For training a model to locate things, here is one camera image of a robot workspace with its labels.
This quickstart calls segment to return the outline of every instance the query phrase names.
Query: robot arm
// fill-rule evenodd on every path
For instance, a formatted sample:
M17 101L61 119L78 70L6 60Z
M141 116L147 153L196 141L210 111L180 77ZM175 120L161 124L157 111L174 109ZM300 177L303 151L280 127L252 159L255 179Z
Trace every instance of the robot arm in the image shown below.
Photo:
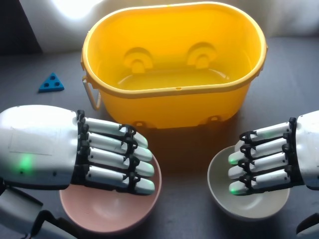
M240 135L228 161L229 191L238 196L306 185L319 190L319 111ZM319 237L319 215L305 219L297 237Z
M150 195L153 155L129 125L51 106L0 114L0 223L36 239L75 239L73 226L13 187L63 190L70 184Z

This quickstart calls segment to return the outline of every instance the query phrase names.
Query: blue triangular block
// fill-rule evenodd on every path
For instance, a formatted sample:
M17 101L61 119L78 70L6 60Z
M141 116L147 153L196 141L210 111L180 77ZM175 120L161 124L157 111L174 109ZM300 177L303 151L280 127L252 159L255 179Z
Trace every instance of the blue triangular block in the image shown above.
M39 88L39 92L52 92L63 90L64 86L54 73L52 73Z

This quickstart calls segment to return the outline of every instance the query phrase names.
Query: bin handle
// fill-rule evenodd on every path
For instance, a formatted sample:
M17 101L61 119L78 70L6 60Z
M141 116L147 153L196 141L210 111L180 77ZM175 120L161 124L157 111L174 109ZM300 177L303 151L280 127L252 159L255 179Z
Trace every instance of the bin handle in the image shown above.
M98 100L97 100L97 102L95 102L95 99L92 95L92 92L91 92L91 89L89 86L89 83L87 81L87 76L83 76L82 82L83 82L84 88L86 90L86 94L89 97L92 108L95 109L96 111L98 111L101 107L101 93L98 91Z

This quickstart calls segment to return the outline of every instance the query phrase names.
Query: dark tabletop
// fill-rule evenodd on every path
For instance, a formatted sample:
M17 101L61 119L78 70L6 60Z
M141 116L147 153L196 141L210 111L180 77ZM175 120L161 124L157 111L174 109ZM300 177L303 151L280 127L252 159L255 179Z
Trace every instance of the dark tabletop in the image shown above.
M149 218L124 235L101 237L83 232L83 238L294 238L300 221L319 211L319 192L293 188L278 214L245 223L225 215L212 201L207 187L211 159L235 144L240 133L319 110L319 38L272 38L268 46L264 70L252 82L243 107L231 120L192 128L142 129L163 179L159 201ZM52 72L65 90L38 94L39 86ZM105 109L92 109L82 85L83 75L80 52L0 58L0 112L18 105L42 104L83 109L86 116L112 120ZM55 216L68 218L57 191L25 191ZM20 237L0 226L0 238Z

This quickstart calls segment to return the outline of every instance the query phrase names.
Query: gray bowl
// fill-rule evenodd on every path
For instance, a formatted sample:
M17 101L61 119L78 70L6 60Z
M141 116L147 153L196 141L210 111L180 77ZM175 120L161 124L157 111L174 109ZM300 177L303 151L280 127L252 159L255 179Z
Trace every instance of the gray bowl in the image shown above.
M228 215L245 220L257 221L277 213L287 202L290 189L255 194L234 196L229 192L228 156L234 152L234 146L220 151L208 167L207 181L210 192L218 206Z

